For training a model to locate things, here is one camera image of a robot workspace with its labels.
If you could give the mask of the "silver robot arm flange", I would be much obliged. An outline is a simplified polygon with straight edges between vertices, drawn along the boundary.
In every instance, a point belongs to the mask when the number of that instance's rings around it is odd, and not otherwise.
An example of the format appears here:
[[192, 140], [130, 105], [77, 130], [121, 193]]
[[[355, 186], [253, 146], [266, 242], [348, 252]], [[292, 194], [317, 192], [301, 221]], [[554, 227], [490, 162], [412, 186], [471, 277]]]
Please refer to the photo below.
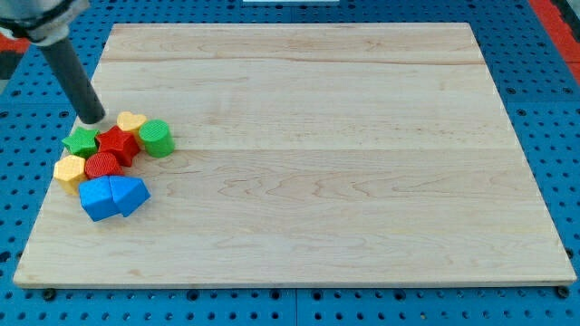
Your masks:
[[89, 0], [1, 0], [1, 34], [52, 45], [68, 36], [71, 22], [89, 7]]

